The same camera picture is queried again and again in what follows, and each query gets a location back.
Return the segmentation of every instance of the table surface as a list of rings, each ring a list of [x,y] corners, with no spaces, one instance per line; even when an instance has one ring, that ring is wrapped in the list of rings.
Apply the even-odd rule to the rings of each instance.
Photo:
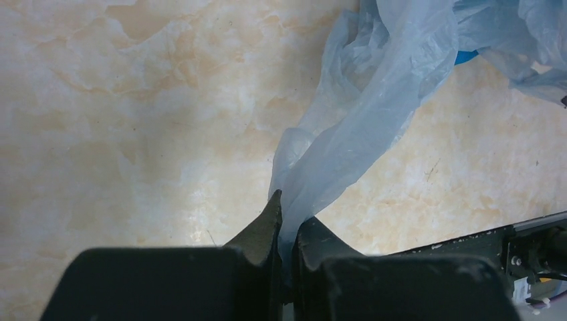
[[[38,318],[84,249],[219,245],[254,219],[356,3],[66,2],[0,4],[2,320]],[[567,111],[475,58],[318,217],[392,253],[565,210],[566,141]]]

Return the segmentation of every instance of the translucent plastic bag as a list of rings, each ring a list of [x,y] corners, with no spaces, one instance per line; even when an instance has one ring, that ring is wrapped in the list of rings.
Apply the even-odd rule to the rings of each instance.
[[[478,49],[511,88],[567,106],[567,0],[459,0],[453,10],[460,50]]]
[[[362,0],[358,14],[339,16],[316,97],[273,160],[269,194],[283,191],[279,253],[287,279],[299,226],[390,148],[449,75],[458,49],[452,8],[453,0]]]
[[[283,191],[279,253],[290,279],[299,226],[355,183],[445,80],[457,50],[478,52],[511,87],[567,106],[567,0],[361,0],[325,46],[319,86],[273,160]],[[534,62],[549,70],[538,73]]]

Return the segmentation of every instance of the light blue plastic bag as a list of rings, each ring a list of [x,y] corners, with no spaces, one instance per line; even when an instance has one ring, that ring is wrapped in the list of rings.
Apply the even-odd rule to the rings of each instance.
[[[567,95],[566,10],[559,0],[361,0],[328,36],[315,98],[275,152],[269,195],[283,191],[279,254],[290,281],[300,225],[337,199],[403,134],[477,50],[511,86],[558,104]],[[539,74],[534,62],[552,69]]]
[[[299,226],[390,148],[451,72],[458,49],[452,7],[453,0],[362,0],[358,14],[339,16],[316,97],[284,132],[273,160],[269,194],[283,191],[279,253],[288,279]]]

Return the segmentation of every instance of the beige marble countertop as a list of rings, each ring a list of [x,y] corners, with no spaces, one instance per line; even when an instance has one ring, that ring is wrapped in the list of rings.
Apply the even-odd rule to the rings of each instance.
[[[96,246],[222,244],[263,208],[355,1],[0,1],[0,320]],[[458,66],[318,217],[391,253],[567,209],[567,111]]]

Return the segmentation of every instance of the screw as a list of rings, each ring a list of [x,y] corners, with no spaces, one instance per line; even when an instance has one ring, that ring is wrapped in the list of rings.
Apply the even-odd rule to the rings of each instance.
[[[521,264],[522,264],[522,259],[520,259],[520,258],[517,257],[517,256],[514,256],[514,257],[512,257],[512,262],[510,262],[510,263],[512,263],[512,265],[521,265]]]

